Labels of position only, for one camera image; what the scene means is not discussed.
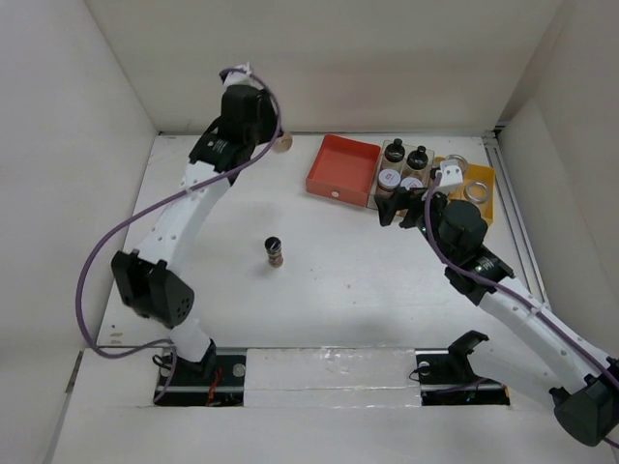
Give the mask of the white lid red label jar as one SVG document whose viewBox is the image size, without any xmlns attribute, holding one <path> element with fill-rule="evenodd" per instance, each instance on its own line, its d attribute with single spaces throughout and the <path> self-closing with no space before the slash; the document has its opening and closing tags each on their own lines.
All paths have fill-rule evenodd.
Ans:
<svg viewBox="0 0 619 464">
<path fill-rule="evenodd" d="M 400 185 L 401 178 L 398 171 L 393 168 L 382 169 L 378 173 L 375 195 L 381 197 L 390 196 Z"/>
</svg>

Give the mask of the pink cap spice bottle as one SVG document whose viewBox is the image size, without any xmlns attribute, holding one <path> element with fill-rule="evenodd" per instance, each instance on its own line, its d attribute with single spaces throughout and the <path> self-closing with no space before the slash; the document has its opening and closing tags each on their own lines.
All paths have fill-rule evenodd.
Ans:
<svg viewBox="0 0 619 464">
<path fill-rule="evenodd" d="M 272 146 L 272 150 L 275 153 L 285 153 L 290 150 L 293 143 L 293 136 L 289 132 L 285 132 L 280 137 L 276 139 L 274 145 Z"/>
</svg>

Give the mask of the black cap spice bottle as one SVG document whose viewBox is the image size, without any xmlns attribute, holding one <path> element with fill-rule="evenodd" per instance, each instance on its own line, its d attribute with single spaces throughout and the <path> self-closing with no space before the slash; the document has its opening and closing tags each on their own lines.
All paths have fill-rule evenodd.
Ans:
<svg viewBox="0 0 619 464">
<path fill-rule="evenodd" d="M 420 145 L 407 156 L 403 173 L 406 177 L 412 176 L 422 180 L 425 175 L 427 164 L 427 148 Z"/>
</svg>

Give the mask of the black cap white powder bottle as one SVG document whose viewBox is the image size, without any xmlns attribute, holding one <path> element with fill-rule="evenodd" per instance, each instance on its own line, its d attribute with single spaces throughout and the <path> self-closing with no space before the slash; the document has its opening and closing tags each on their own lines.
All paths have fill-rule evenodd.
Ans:
<svg viewBox="0 0 619 464">
<path fill-rule="evenodd" d="M 395 138 L 392 142 L 386 145 L 383 151 L 383 160 L 381 163 L 382 169 L 395 169 L 399 170 L 399 167 L 403 161 L 405 155 L 405 148 L 400 138 Z"/>
</svg>

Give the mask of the square clear glass jar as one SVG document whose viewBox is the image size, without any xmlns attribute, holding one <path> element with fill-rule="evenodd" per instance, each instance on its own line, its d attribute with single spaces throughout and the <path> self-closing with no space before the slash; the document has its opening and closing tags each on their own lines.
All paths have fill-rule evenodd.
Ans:
<svg viewBox="0 0 619 464">
<path fill-rule="evenodd" d="M 444 161 L 449 165 L 457 166 L 462 175 L 465 175 L 469 168 L 468 160 L 459 154 L 450 154 L 444 158 Z"/>
</svg>

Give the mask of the round clear glass jar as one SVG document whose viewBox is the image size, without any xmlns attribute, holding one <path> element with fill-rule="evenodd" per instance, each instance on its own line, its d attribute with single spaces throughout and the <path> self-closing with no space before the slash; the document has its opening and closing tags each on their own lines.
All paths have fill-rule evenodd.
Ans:
<svg viewBox="0 0 619 464">
<path fill-rule="evenodd" d="M 471 181 L 463 189 L 465 198 L 475 204 L 483 205 L 491 198 L 491 188 L 484 182 Z"/>
</svg>

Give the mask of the small dark label spice bottle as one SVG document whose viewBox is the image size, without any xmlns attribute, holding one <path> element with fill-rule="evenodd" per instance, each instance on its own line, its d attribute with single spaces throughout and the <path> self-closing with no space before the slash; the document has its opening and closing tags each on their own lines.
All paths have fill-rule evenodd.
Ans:
<svg viewBox="0 0 619 464">
<path fill-rule="evenodd" d="M 283 264 L 283 257 L 281 254 L 281 240 L 278 237 L 268 237 L 264 242 L 264 247 L 267 253 L 268 263 L 278 268 Z"/>
</svg>

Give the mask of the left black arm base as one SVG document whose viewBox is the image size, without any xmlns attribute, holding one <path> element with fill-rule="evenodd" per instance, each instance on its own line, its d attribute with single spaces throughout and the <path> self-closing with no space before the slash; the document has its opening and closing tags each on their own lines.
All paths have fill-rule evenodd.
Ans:
<svg viewBox="0 0 619 464">
<path fill-rule="evenodd" d="M 161 407 L 240 407 L 244 405 L 246 355 L 219 354 L 205 377 L 178 360 L 174 372 L 172 355 L 154 355 L 159 369 L 154 390 L 154 404 Z"/>
</svg>

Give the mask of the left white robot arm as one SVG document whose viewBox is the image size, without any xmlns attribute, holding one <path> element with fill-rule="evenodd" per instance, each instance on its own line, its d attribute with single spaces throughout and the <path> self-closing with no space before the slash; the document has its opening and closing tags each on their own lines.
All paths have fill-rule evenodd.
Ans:
<svg viewBox="0 0 619 464">
<path fill-rule="evenodd" d="M 122 303 L 169 330 L 182 371 L 201 384 L 215 374 L 208 354 L 213 341 L 192 316 L 195 295 L 181 278 L 192 244 L 215 204 L 234 184 L 255 148 L 280 135 L 270 92 L 253 84 L 229 84 L 221 114 L 189 154 L 181 196 L 163 208 L 148 234 L 130 252 L 119 251 L 111 269 Z"/>
</svg>

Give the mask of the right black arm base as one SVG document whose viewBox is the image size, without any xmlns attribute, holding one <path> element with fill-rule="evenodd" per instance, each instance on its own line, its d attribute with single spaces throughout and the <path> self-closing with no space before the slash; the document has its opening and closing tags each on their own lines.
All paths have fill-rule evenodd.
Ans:
<svg viewBox="0 0 619 464">
<path fill-rule="evenodd" d="M 468 357 L 489 338 L 469 331 L 447 348 L 415 350 L 416 367 L 408 379 L 420 387 L 423 406 L 510 406 L 502 384 L 474 373 Z"/>
</svg>

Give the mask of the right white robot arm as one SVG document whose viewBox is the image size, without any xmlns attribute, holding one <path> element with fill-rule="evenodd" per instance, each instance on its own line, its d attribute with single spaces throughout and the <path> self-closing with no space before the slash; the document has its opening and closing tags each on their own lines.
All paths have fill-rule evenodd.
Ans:
<svg viewBox="0 0 619 464">
<path fill-rule="evenodd" d="M 375 202 L 383 226 L 404 211 L 400 228 L 422 232 L 459 294 L 508 327 L 545 364 L 539 373 L 518 373 L 514 362 L 500 361 L 489 377 L 504 372 L 508 384 L 521 382 L 581 444 L 607 442 L 618 425 L 617 359 L 556 317 L 484 245 L 487 224 L 479 208 L 426 188 L 397 188 Z"/>
</svg>

